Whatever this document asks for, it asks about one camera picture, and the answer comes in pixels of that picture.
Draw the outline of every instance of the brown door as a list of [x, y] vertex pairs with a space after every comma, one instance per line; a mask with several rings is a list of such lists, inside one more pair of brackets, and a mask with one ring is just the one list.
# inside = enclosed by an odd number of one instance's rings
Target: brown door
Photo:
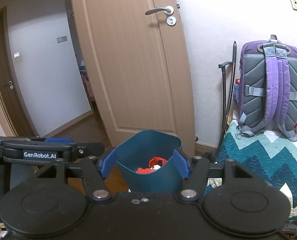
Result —
[[[113, 146], [154, 129], [177, 135], [194, 154], [194, 110], [176, 0], [72, 0], [79, 41]], [[163, 11], [172, 6], [176, 24]]]
[[7, 115], [12, 122], [14, 130], [18, 136], [34, 136], [22, 105], [20, 103], [16, 90], [17, 82], [12, 78], [12, 72], [7, 56], [7, 43], [5, 38], [6, 23], [6, 8], [0, 10], [0, 93], [3, 99]]

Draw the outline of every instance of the screw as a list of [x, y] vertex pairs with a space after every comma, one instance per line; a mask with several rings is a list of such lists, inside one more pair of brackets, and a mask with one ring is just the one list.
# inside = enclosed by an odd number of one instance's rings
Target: screw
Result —
[[96, 191], [93, 192], [93, 196], [95, 198], [106, 198], [109, 196], [108, 191], [104, 190], [104, 189], [98, 189]]
[[147, 197], [143, 197], [143, 198], [141, 198], [141, 201], [142, 202], [149, 202], [149, 199]]
[[132, 199], [131, 202], [136, 205], [141, 203], [141, 201], [139, 199]]
[[185, 198], [193, 198], [197, 196], [197, 193], [193, 189], [185, 189], [181, 191], [181, 195]]

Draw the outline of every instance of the backpack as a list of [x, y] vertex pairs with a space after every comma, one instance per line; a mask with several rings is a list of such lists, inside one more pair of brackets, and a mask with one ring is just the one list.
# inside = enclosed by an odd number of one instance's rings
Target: backpack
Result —
[[237, 136], [280, 130], [297, 141], [297, 48], [282, 44], [275, 35], [269, 41], [248, 42], [242, 47], [240, 73], [234, 86]]

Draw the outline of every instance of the door frame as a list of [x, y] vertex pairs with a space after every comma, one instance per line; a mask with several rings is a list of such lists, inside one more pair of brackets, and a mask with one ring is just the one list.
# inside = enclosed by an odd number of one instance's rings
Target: door frame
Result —
[[[9, 43], [9, 36], [8, 36], [8, 31], [7, 31], [7, 21], [5, 19], [7, 19], [7, 7], [3, 7], [2, 9], [0, 9], [0, 14], [2, 14], [3, 16], [3, 24], [4, 24], [4, 36], [5, 36], [5, 45], [6, 45], [6, 50], [7, 50], [7, 60], [9, 63], [9, 67], [11, 70], [11, 74], [12, 74], [12, 78], [13, 78], [13, 82], [15, 85], [15, 89], [16, 89], [16, 93], [18, 95], [19, 101], [20, 101], [20, 105], [23, 109], [24, 115], [27, 118], [31, 129], [33, 130], [34, 134], [37, 136], [37, 130], [32, 122], [32, 119], [29, 115], [29, 112], [26, 108], [23, 96], [21, 94], [21, 91], [19, 89], [19, 84], [15, 75], [15, 70], [14, 70], [14, 66], [13, 66], [13, 61], [12, 58], [10, 57], [11, 55], [11, 49], [10, 49], [10, 43]], [[6, 134], [6, 136], [18, 136], [18, 133], [16, 131], [16, 128], [13, 125], [13, 122], [7, 112], [7, 108], [6, 105], [3, 101], [3, 97], [2, 97], [2, 93], [0, 91], [0, 124], [4, 130], [4, 133]]]

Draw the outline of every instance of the blue bin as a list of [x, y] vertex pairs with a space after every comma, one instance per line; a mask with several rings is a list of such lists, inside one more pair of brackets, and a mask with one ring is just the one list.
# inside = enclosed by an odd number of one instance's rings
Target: blue bin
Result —
[[[182, 148], [179, 138], [145, 130], [118, 146], [117, 166], [132, 192], [175, 192], [182, 186], [182, 177], [173, 163], [173, 150]], [[148, 168], [153, 157], [167, 161], [160, 169], [149, 174], [137, 174], [138, 168]]]

